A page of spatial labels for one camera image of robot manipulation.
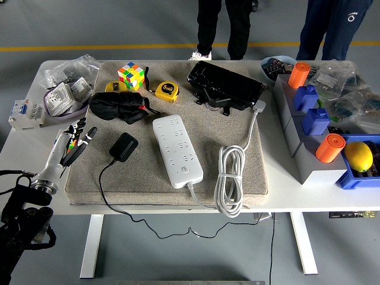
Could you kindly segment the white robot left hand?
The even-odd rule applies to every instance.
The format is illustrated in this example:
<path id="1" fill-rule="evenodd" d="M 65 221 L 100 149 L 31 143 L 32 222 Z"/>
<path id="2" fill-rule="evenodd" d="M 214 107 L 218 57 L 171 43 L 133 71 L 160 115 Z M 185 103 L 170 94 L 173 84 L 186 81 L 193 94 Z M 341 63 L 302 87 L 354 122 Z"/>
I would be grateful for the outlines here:
<path id="1" fill-rule="evenodd" d="M 74 121 L 66 130 L 60 133 L 47 159 L 45 168 L 32 180 L 34 188 L 58 189 L 59 179 L 65 167 L 79 158 L 97 132 L 97 127 L 90 128 L 82 137 L 86 118 Z"/>

